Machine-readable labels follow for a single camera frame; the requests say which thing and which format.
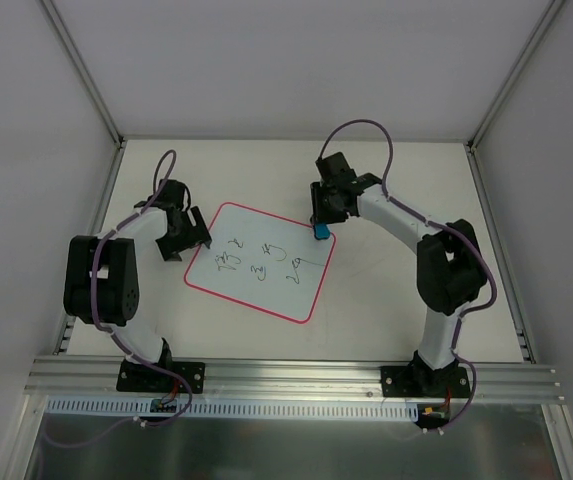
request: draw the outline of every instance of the robotic arm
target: robotic arm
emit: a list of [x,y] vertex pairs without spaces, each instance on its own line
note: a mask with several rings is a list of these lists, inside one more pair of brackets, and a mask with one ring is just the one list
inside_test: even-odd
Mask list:
[[[188,194],[188,204],[184,197]],[[135,205],[141,213],[147,202]],[[94,324],[91,311],[91,270],[100,241],[98,236],[76,236],[70,242],[64,287],[64,308],[84,323]],[[168,180],[155,201],[137,218],[124,225],[106,241],[97,270],[97,309],[103,331],[113,332],[130,352],[143,361],[165,370],[176,370],[165,339],[147,322],[146,312],[139,308],[138,272],[144,268],[142,254],[154,245],[164,261],[181,260],[180,252],[199,244],[210,247],[211,237],[198,207],[190,206],[186,185]],[[183,365],[186,369],[203,368]],[[140,365],[130,357],[122,362],[117,390],[168,391],[172,379]]]
[[[426,324],[413,360],[394,383],[399,396],[443,396],[461,375],[453,354],[460,313],[485,285],[483,269],[459,239],[389,202],[381,179],[371,173],[358,177],[342,153],[319,158],[316,165],[321,182],[311,184],[311,223],[318,240],[328,238],[327,224],[363,217],[417,255],[417,289],[427,305]],[[447,225],[479,249],[470,223],[458,220]]]

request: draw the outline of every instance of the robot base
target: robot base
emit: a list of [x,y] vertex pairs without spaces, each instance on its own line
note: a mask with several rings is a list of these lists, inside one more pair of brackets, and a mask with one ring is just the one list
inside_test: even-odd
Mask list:
[[[200,394],[204,391],[206,364],[173,361],[166,340],[164,340],[160,360],[155,365],[181,376],[190,385],[193,394]],[[173,389],[174,383],[174,379],[169,375],[158,373],[139,363],[123,360],[119,368],[116,390],[118,392],[168,393]],[[177,392],[186,393],[181,383]]]
[[406,366],[380,367],[382,394],[385,398],[470,397],[468,372],[455,360],[439,369],[430,369],[417,352]]

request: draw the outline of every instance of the metal strip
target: metal strip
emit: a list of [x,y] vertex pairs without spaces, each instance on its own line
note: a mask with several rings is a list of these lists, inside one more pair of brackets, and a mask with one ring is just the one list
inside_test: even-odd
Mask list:
[[[137,134],[125,133],[124,140],[281,140],[281,141],[319,141],[326,140],[326,135],[267,135],[267,136],[249,136],[249,135],[195,135],[193,134],[175,134],[175,135],[156,135],[156,134]],[[347,133],[342,136],[341,141],[344,142],[381,142],[382,139],[377,137],[377,133],[373,136],[363,137],[354,136]],[[422,137],[394,137],[394,142],[408,142],[408,143],[466,143],[467,138],[422,138]]]
[[495,121],[495,118],[497,118],[497,115],[508,99],[508,96],[515,88],[517,81],[523,75],[526,66],[533,58],[533,54],[537,51],[542,43],[542,40],[550,31],[555,21],[559,18],[559,13],[566,3],[566,0],[551,0],[551,2],[546,7],[546,10],[544,10],[544,13],[535,25],[535,28],[526,40],[526,44],[519,52],[515,63],[513,63],[508,76],[502,83],[502,86],[499,88],[497,95],[495,95],[495,98],[491,102],[490,107],[484,115],[484,118],[475,130],[475,133],[469,142],[471,147],[477,147],[482,141],[482,138],[484,138],[484,135],[492,123]]
[[117,129],[117,125],[115,124],[112,115],[108,111],[108,107],[106,106],[102,95],[99,93],[97,84],[93,80],[93,77],[91,76],[86,63],[79,53],[79,49],[75,45],[75,41],[73,40],[68,27],[66,27],[66,23],[59,13],[59,10],[57,10],[55,3],[53,0],[38,0],[38,3],[46,16],[46,19],[53,28],[59,43],[64,48],[68,59],[71,61],[73,68],[79,76],[79,79],[81,80],[86,93],[90,97],[91,102],[95,106],[97,113],[99,113],[99,116],[102,118],[108,133],[113,139],[113,142],[115,142],[117,145],[121,144],[122,137],[119,133],[119,130]]
[[31,459],[31,452],[39,433],[42,416],[46,407],[46,397],[44,395],[31,395],[24,398],[24,408],[21,415],[19,427],[15,432],[11,442],[12,450],[9,459],[6,461],[0,458],[0,478],[4,480],[16,480],[24,478],[28,471]]
[[[118,395],[121,357],[41,356],[35,359],[26,393]],[[379,367],[403,362],[297,362],[192,359],[206,363],[206,399],[378,402],[384,398]],[[554,369],[534,364],[477,365],[475,403],[562,404]],[[426,399],[407,398],[417,403]]]
[[542,405],[557,466],[564,480],[573,480],[573,424],[568,407]]
[[[97,416],[168,417],[173,412],[153,413],[152,402],[159,398],[53,396],[46,413]],[[177,401],[171,404],[177,408]],[[359,420],[416,422],[417,405],[398,402],[288,402],[195,398],[183,417],[253,418],[292,420]]]
[[490,199],[488,197],[488,191],[484,184],[484,179],[480,170],[480,163],[475,150],[466,147],[466,155],[468,157],[468,164],[470,165],[470,171],[473,175],[473,181],[475,182],[475,188],[477,189],[477,196],[479,197],[479,202],[482,206],[482,212],[484,218],[486,219],[486,227],[488,228],[488,233],[490,235],[490,241],[495,252],[495,258],[497,259],[497,267],[499,268],[499,274],[502,278],[502,283],[504,285],[504,290],[506,291],[506,299],[508,301],[508,307],[510,308],[510,313],[513,316],[513,321],[515,322],[515,329],[518,336],[522,336],[526,342],[526,349],[529,352],[529,358],[531,361],[537,361],[539,358],[537,348],[533,343],[533,333],[530,326],[530,322],[525,318],[524,309],[522,307],[523,303],[518,296],[517,288],[515,287],[514,275],[508,263],[505,249],[503,247],[503,242],[499,235],[497,229],[497,223],[495,222],[495,216],[493,215],[493,209],[490,204]]
[[[99,232],[104,224],[104,219],[106,218],[106,212],[108,211],[108,205],[110,204],[110,198],[113,195],[113,190],[115,189],[115,182],[117,182],[117,175],[119,173],[119,168],[122,165],[122,159],[124,158],[124,151],[126,150],[126,145],[120,145],[115,148],[113,152],[113,157],[110,161],[110,167],[108,169],[108,175],[106,176],[106,182],[102,188],[102,195],[95,209],[95,213],[91,222],[88,225],[87,233]],[[68,348],[67,332],[75,325],[75,318],[70,317],[66,314],[62,308],[59,314],[60,329],[57,332],[57,336],[54,338],[52,345],[54,345],[53,352],[58,355],[60,353],[65,353]]]

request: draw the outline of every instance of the small whiteboard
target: small whiteboard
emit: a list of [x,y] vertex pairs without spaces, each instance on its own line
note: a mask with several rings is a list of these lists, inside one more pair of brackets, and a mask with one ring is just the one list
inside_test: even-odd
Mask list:
[[309,225],[235,203],[219,207],[210,249],[184,276],[198,290],[296,323],[313,315],[335,235],[315,240]]

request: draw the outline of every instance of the white table surface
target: white table surface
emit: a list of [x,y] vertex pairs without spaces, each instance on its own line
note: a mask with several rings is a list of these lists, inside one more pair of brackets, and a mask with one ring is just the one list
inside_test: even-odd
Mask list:
[[[309,184],[318,180],[321,142],[131,140],[128,142],[104,228],[146,199],[160,156],[178,152],[172,178],[185,182],[193,204],[210,224],[224,202],[237,202],[294,220],[311,215]],[[334,142],[357,174],[381,176],[383,142]],[[465,218],[499,286],[495,306],[471,314],[459,348],[465,358],[521,362],[522,356],[464,147],[397,143],[392,191],[437,219]],[[139,272],[141,308],[175,356],[293,360],[408,360],[419,345],[426,307],[415,287],[415,256],[397,239],[362,219],[332,225],[337,245],[315,313],[304,325],[269,316],[188,287],[184,262],[152,262]],[[147,254],[154,255],[153,249]],[[489,296],[486,286],[479,301]],[[69,354],[118,355],[111,340],[76,322]]]

